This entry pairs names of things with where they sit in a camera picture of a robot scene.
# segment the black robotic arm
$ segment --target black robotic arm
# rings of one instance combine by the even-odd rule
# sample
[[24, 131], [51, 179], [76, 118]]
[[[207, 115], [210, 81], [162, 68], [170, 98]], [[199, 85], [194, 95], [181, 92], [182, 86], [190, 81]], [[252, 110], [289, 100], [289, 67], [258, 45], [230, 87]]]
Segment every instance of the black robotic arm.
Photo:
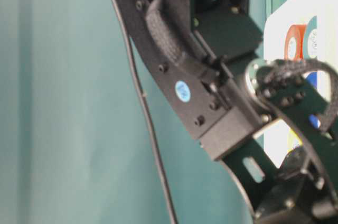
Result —
[[[255, 223], [337, 223], [334, 70], [311, 60], [258, 58], [262, 33], [247, 14], [248, 0], [113, 2], [165, 97], [190, 135], [232, 175]], [[329, 73], [330, 104], [302, 77], [311, 70]], [[303, 146], [277, 169], [254, 138], [279, 118]]]

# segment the braided cable sleeve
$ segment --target braided cable sleeve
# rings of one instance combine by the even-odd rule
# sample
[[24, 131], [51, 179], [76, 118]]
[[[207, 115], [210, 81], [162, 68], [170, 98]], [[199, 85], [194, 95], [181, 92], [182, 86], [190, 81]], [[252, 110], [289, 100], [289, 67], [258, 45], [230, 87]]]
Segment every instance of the braided cable sleeve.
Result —
[[285, 61], [284, 64], [275, 66], [264, 78], [264, 83], [281, 81], [289, 77], [311, 71], [324, 71], [330, 76], [331, 102], [326, 107], [324, 114], [318, 114], [321, 122], [319, 130], [326, 133], [336, 119], [338, 112], [338, 74], [328, 64], [315, 60]]

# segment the screw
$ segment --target screw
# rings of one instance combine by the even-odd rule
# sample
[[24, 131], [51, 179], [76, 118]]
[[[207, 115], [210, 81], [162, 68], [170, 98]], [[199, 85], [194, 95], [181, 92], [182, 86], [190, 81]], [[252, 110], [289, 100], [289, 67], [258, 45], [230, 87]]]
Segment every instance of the screw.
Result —
[[297, 92], [295, 94], [295, 100], [296, 101], [302, 101], [306, 96], [306, 93], [304, 91]]
[[262, 213], [260, 211], [255, 213], [256, 219], [259, 219], [261, 217]]
[[269, 115], [266, 115], [266, 114], [260, 115], [260, 118], [262, 119], [263, 123], [268, 123], [271, 120], [271, 117]]
[[274, 88], [267, 88], [263, 91], [263, 94], [266, 98], [272, 98], [273, 96], [276, 95], [276, 90]]
[[160, 72], [166, 73], [168, 71], [168, 69], [169, 69], [169, 66], [168, 66], [167, 63], [163, 63], [163, 64], [160, 64], [158, 66], [158, 69], [159, 69]]
[[219, 104], [218, 104], [216, 101], [212, 101], [212, 102], [209, 104], [209, 108], [212, 109], [212, 110], [218, 110]]
[[325, 180], [324, 178], [322, 178], [321, 176], [318, 178], [318, 180], [316, 181], [316, 188], [321, 190], [324, 187], [325, 184]]
[[195, 125], [202, 126], [204, 124], [205, 120], [203, 116], [199, 116], [195, 119]]
[[297, 87], [300, 87], [304, 84], [304, 79], [298, 75], [294, 78], [294, 83]]
[[231, 11], [232, 11], [234, 14], [239, 14], [239, 8], [238, 8], [238, 7], [233, 6], [233, 7], [231, 8]]
[[292, 199], [288, 199], [285, 201], [285, 206], [288, 208], [288, 209], [291, 209], [292, 207], [295, 206], [295, 202], [292, 200]]
[[292, 97], [284, 97], [281, 101], [280, 101], [280, 105], [282, 107], [289, 107], [294, 103], [294, 99]]
[[200, 21], [197, 18], [194, 18], [194, 26], [198, 27], [200, 25]]
[[143, 8], [144, 8], [144, 6], [145, 6], [145, 2], [144, 1], [137, 1], [136, 2], [136, 8], [137, 8], [137, 10], [142, 11]]

